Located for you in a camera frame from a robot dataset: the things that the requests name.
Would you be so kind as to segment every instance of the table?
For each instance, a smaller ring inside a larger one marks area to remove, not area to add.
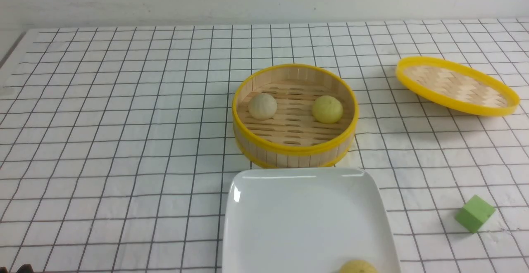
[[[338,166],[378,183],[403,272],[529,272],[527,30],[527,18],[34,30],[0,93],[0,265],[221,272],[230,182],[256,168],[233,139],[233,93],[296,62],[355,91]],[[521,105],[487,118],[418,98],[395,78],[410,55],[490,74]],[[453,217],[474,194],[497,212],[470,235]]]

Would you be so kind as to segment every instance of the bamboo steamer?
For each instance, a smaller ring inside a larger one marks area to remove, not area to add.
[[[464,113],[505,116],[520,104],[520,97],[507,85],[448,60],[407,57],[400,60],[395,73],[412,92]]]
[[[277,101],[276,114],[254,119],[248,102],[259,93]],[[314,100],[337,98],[343,116],[323,124],[312,116]],[[335,74],[305,64],[263,69],[246,79],[233,98],[233,131],[244,155],[263,168],[333,166],[348,152],[358,121],[358,103],[351,88]]]

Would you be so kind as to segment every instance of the yellow steamed bun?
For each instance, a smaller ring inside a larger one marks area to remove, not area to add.
[[[338,122],[343,116],[342,103],[329,95],[320,96],[312,105],[312,116],[325,124]]]
[[[378,271],[364,260],[353,260],[343,264],[339,273],[378,273]]]

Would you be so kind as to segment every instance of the black grid line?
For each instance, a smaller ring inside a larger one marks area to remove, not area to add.
[[[404,241],[399,249],[416,250],[417,254],[405,254],[410,257],[402,258],[401,262],[420,262],[425,273],[429,273],[425,264],[431,261],[453,261],[459,271],[463,268],[459,268],[459,262],[467,260],[489,260],[494,272],[495,259],[522,258],[527,265],[527,252],[520,246],[524,238],[519,238],[519,232],[527,233],[529,226],[527,222],[514,221],[516,214],[529,208],[529,179],[524,176],[529,169],[526,21],[406,20],[41,30],[16,74],[8,79],[12,94],[0,96],[0,230],[11,231],[7,225],[23,227],[20,243],[0,240],[0,248],[16,250],[8,264],[11,268],[25,261],[17,260],[26,257],[25,249],[42,248],[50,250],[44,267],[38,269],[55,269],[52,271],[59,273],[219,271],[221,228],[230,179],[241,169],[258,168],[235,146],[230,115],[235,89],[252,72],[268,64],[304,62],[337,73],[357,94],[360,120],[355,147],[349,152],[355,157],[355,164],[373,173],[387,212],[402,216],[399,224],[404,227],[395,231],[396,239]],[[465,116],[449,109],[436,110],[427,100],[406,92],[393,74],[398,59],[411,55],[455,59],[465,66],[486,70],[516,89],[522,98],[521,107],[513,116],[495,120]],[[173,104],[158,106],[162,96],[172,98]],[[164,131],[151,135],[155,129]],[[176,144],[184,144],[185,150],[175,147]],[[138,148],[123,154],[118,150],[124,145]],[[215,150],[202,151],[204,145]],[[147,146],[159,148],[147,151]],[[45,148],[54,148],[57,153],[43,155]],[[461,152],[462,156],[453,156],[455,152]],[[491,158],[476,156],[478,152],[489,152]],[[397,161],[395,156],[415,161]],[[438,162],[425,161],[428,156]],[[163,164],[156,166],[152,164],[155,161]],[[36,172],[40,165],[45,165],[42,171],[46,173]],[[64,170],[67,165],[72,165],[71,170]],[[418,181],[406,181],[408,172]],[[142,181],[146,179],[158,184],[144,189]],[[169,181],[179,179],[189,184],[173,190],[164,188]],[[98,186],[83,192],[89,181]],[[124,187],[122,192],[112,191],[116,181],[126,182],[126,187],[120,186]],[[204,188],[204,183],[215,186]],[[68,187],[58,192],[57,185]],[[499,197],[505,196],[505,192],[509,192],[511,200]],[[424,196],[415,200],[428,204],[415,202],[415,206],[408,206],[410,198],[405,194],[412,193]],[[450,198],[464,202],[474,193],[485,196],[498,209],[497,224],[469,236],[479,239],[474,245],[484,249],[483,257],[466,257],[470,254],[461,254],[457,241],[448,237],[468,233],[448,226],[444,216],[459,207],[438,198],[457,194],[457,198]],[[162,207],[166,198],[188,205],[182,211],[167,213]],[[212,198],[213,205],[201,205],[207,209],[193,213],[193,200],[198,199],[195,200],[198,203],[204,198]],[[102,202],[114,199],[126,200],[126,210],[120,207],[122,214],[102,218],[100,209],[106,208]],[[64,214],[36,216],[42,212],[41,205],[49,206],[54,200],[68,200]],[[131,217],[133,200],[152,200],[153,212]],[[74,201],[95,202],[95,211],[90,211],[94,214],[69,216]],[[29,217],[13,215],[18,204],[34,204],[36,209],[30,210]],[[414,229],[417,214],[425,212],[437,214],[435,218],[423,219],[437,223],[435,230]],[[58,241],[63,227],[86,223],[101,226],[107,220],[121,221],[121,229],[117,228],[119,239],[92,241],[91,235],[96,231],[90,229],[79,242]],[[130,220],[153,223],[145,230],[144,241],[131,241],[124,234]],[[159,220],[183,222],[181,239],[157,238]],[[195,239],[192,236],[192,232],[197,232],[192,224],[195,221],[213,221],[214,228],[200,230],[200,238]],[[25,241],[31,238],[32,226],[38,224],[59,225],[56,234],[50,236],[53,243]],[[486,237],[504,233],[512,237],[511,243],[504,244],[510,245],[507,247],[511,256],[499,256],[488,249],[490,241]],[[445,239],[444,254],[431,256],[431,249],[418,240],[425,236]],[[181,254],[179,264],[177,260],[172,265],[158,264],[156,258],[152,259],[155,245],[171,243],[181,245],[181,251],[176,252]],[[113,258],[111,265],[87,270],[83,262],[91,261],[89,251],[98,245],[111,245],[115,249],[109,256]],[[143,260],[134,268],[121,266],[124,260],[118,259],[123,255],[119,249],[127,245],[144,249],[138,255]],[[211,251],[209,255],[191,256],[196,247],[209,247]],[[57,265],[55,251],[65,248],[80,253],[76,256],[78,263],[72,264],[75,268]],[[191,259],[194,264],[186,263]]]

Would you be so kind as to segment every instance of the woven bamboo lid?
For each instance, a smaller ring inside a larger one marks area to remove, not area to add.
[[[520,102],[516,92],[491,76],[442,59],[404,58],[396,74],[412,92],[465,113],[504,116],[512,114]]]

